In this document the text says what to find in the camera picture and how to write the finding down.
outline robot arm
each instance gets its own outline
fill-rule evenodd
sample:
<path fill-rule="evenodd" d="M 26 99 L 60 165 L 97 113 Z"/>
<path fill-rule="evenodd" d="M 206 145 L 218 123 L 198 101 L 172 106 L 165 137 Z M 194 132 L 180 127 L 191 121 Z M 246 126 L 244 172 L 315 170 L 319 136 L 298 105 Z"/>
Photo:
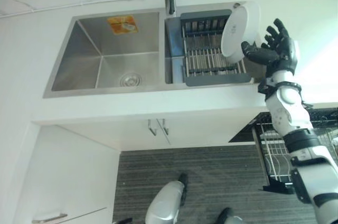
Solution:
<path fill-rule="evenodd" d="M 265 94 L 274 129 L 290 152 L 291 177 L 299 200 L 313 205 L 319 224 L 338 224 L 338 167 L 320 145 L 303 107 L 302 88 L 294 80 L 298 45 L 279 19 L 274 24 L 278 32 L 267 28 L 267 44 L 257 48 L 243 42 L 242 50 L 249 60 L 267 66 L 258 92 Z"/>

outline floor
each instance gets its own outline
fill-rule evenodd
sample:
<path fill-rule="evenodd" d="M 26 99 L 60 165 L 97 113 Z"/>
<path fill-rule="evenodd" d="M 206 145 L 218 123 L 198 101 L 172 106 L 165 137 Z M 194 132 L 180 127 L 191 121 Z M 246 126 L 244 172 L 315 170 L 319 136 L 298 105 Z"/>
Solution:
<path fill-rule="evenodd" d="M 312 206 L 295 195 L 261 190 L 266 181 L 254 145 L 122 152 L 113 220 L 144 224 L 157 192 L 181 172 L 189 185 L 178 223 L 213 224 L 228 206 L 246 223 L 316 223 Z"/>

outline drying rack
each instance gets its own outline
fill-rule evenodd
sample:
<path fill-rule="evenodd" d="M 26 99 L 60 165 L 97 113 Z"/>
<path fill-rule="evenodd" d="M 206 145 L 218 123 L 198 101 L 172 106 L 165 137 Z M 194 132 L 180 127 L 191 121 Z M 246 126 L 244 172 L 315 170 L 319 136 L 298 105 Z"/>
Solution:
<path fill-rule="evenodd" d="M 333 138 L 338 136 L 338 109 L 309 110 L 315 133 L 338 164 L 338 153 Z M 293 168 L 283 139 L 274 130 L 269 113 L 261 113 L 255 118 L 252 136 L 255 140 L 267 185 L 264 191 L 294 194 L 290 171 Z"/>
<path fill-rule="evenodd" d="M 251 81 L 243 60 L 228 63 L 221 52 L 224 26 L 231 11 L 209 11 L 181 16 L 184 76 L 187 86 Z"/>

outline sink drain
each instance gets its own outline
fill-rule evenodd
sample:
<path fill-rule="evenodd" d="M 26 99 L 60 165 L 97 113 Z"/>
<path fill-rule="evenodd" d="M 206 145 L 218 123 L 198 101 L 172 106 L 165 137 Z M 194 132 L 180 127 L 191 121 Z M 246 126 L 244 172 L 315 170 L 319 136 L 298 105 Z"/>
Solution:
<path fill-rule="evenodd" d="M 121 87 L 135 87 L 141 84 L 141 76 L 137 73 L 131 72 L 122 76 L 120 80 Z"/>

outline cabinet door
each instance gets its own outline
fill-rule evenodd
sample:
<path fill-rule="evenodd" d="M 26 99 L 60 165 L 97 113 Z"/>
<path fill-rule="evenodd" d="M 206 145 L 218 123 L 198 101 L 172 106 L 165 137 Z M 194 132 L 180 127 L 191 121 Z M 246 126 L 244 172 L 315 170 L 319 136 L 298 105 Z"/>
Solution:
<path fill-rule="evenodd" d="M 112 214 L 118 161 L 113 149 L 58 126 L 42 127 L 14 223 L 68 215 L 49 222 L 58 223 L 102 208 Z"/>
<path fill-rule="evenodd" d="M 256 110 L 217 110 L 165 119 L 172 147 L 223 146 L 256 115 Z"/>
<path fill-rule="evenodd" d="M 120 151 L 148 150 L 170 147 L 156 119 L 125 120 L 85 124 L 68 124 L 62 127 Z"/>

